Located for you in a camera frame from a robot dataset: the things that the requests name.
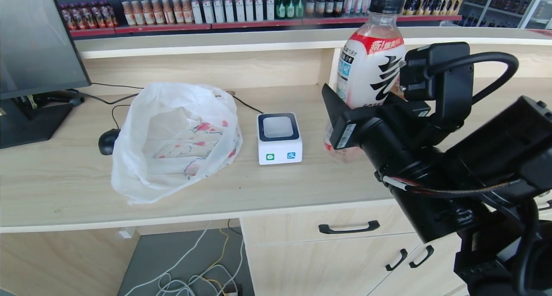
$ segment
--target green bottle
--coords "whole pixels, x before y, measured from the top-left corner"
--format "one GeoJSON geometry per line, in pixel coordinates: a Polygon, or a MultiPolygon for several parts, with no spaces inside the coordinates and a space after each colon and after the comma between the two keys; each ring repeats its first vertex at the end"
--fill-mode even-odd
{"type": "Polygon", "coordinates": [[[276,18],[285,19],[285,4],[284,0],[278,0],[276,5],[276,18]]]}
{"type": "Polygon", "coordinates": [[[298,18],[303,17],[303,0],[297,0],[297,3],[295,3],[295,16],[298,18]]]}
{"type": "Polygon", "coordinates": [[[295,15],[295,5],[293,4],[293,0],[288,0],[288,5],[286,6],[286,16],[288,19],[292,19],[295,15]]]}

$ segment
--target black bottle cap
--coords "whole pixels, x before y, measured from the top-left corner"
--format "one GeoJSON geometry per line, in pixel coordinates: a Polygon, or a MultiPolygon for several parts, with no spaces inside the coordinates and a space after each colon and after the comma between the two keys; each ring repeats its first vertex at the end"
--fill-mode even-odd
{"type": "Polygon", "coordinates": [[[371,13],[398,15],[401,13],[404,3],[405,0],[372,0],[368,10],[371,13]]]}

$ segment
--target white plastic bag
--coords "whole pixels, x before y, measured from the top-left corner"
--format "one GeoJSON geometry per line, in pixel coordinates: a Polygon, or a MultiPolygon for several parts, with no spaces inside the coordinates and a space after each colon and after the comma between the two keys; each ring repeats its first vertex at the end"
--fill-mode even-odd
{"type": "Polygon", "coordinates": [[[208,85],[153,82],[131,103],[113,151],[113,188],[152,203],[211,176],[240,152],[236,103],[208,85]]]}

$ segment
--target computer monitor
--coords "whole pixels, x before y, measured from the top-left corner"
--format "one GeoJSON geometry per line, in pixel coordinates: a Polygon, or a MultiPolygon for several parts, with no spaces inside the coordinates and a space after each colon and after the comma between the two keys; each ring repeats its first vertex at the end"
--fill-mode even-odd
{"type": "Polygon", "coordinates": [[[90,85],[56,0],[0,0],[0,148],[50,139],[73,107],[15,98],[90,85]]]}

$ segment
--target black drawer handle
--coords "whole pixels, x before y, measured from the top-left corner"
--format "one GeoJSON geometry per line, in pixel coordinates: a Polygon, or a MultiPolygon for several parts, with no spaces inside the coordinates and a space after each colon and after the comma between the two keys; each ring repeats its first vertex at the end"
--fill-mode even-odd
{"type": "Polygon", "coordinates": [[[430,258],[430,256],[433,255],[433,252],[435,251],[433,249],[433,246],[431,246],[431,245],[426,246],[426,250],[427,250],[426,258],[422,259],[422,261],[420,261],[420,263],[418,263],[418,264],[415,264],[414,262],[408,263],[410,268],[418,268],[419,266],[421,266],[422,263],[424,263],[428,258],[430,258]]]}
{"type": "Polygon", "coordinates": [[[402,262],[405,261],[406,257],[408,256],[408,252],[405,249],[401,249],[400,252],[401,252],[401,260],[398,261],[398,263],[396,265],[394,265],[393,267],[391,267],[391,265],[389,265],[389,264],[386,264],[385,265],[385,270],[393,271],[398,267],[398,265],[400,265],[402,262]]]}
{"type": "Polygon", "coordinates": [[[318,230],[321,233],[326,235],[339,235],[340,233],[364,233],[365,231],[373,231],[379,228],[379,223],[377,220],[371,220],[368,222],[368,228],[366,229],[355,229],[355,230],[344,230],[344,231],[335,231],[329,227],[327,224],[318,225],[318,230]]]}
{"type": "Polygon", "coordinates": [[[546,203],[548,203],[548,206],[546,208],[540,208],[539,211],[552,209],[552,200],[548,200],[546,203]]]}

